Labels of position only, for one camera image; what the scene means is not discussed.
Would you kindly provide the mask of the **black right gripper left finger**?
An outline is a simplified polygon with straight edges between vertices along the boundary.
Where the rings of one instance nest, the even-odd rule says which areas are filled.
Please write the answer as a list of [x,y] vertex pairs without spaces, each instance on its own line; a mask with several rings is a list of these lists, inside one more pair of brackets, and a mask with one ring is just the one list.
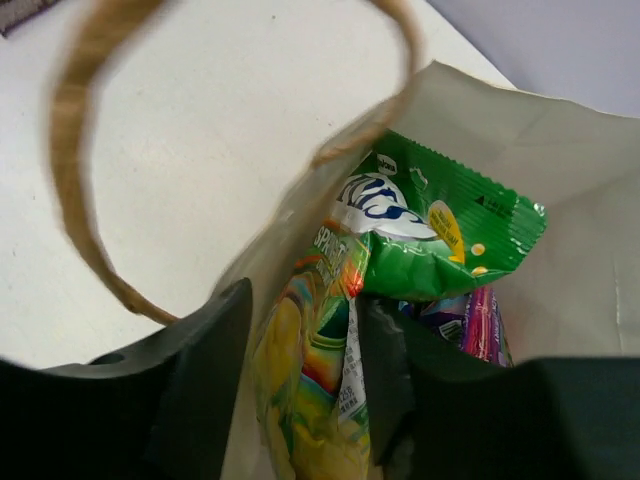
[[252,317],[241,279],[87,364],[1,363],[5,479],[217,479]]

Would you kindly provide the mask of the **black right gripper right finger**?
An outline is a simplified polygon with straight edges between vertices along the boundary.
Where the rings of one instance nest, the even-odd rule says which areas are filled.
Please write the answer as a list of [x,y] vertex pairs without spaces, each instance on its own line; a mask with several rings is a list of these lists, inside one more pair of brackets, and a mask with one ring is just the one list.
[[476,359],[357,301],[371,455],[387,479],[635,479],[639,362]]

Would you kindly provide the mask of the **purple Fox's cherry candy bag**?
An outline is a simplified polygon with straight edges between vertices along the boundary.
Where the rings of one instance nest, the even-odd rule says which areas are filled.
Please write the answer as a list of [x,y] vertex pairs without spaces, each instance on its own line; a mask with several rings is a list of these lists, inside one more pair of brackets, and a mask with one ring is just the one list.
[[432,302],[400,301],[398,310],[459,350],[501,367],[513,360],[492,287]]

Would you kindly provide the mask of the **green yellow Fox's candy bag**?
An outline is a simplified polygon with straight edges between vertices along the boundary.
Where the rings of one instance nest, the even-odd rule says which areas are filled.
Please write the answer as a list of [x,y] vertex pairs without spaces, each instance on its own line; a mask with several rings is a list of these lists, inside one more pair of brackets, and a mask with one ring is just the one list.
[[514,272],[544,208],[389,132],[347,178],[258,326],[257,417],[279,479],[364,479],[370,426],[356,300],[471,293]]

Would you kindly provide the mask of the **brown chocolate bar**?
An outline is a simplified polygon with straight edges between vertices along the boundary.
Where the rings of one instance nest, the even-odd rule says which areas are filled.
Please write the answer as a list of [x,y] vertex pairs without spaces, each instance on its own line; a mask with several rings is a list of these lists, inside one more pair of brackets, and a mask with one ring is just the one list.
[[7,38],[12,30],[59,3],[59,0],[1,0],[0,32]]

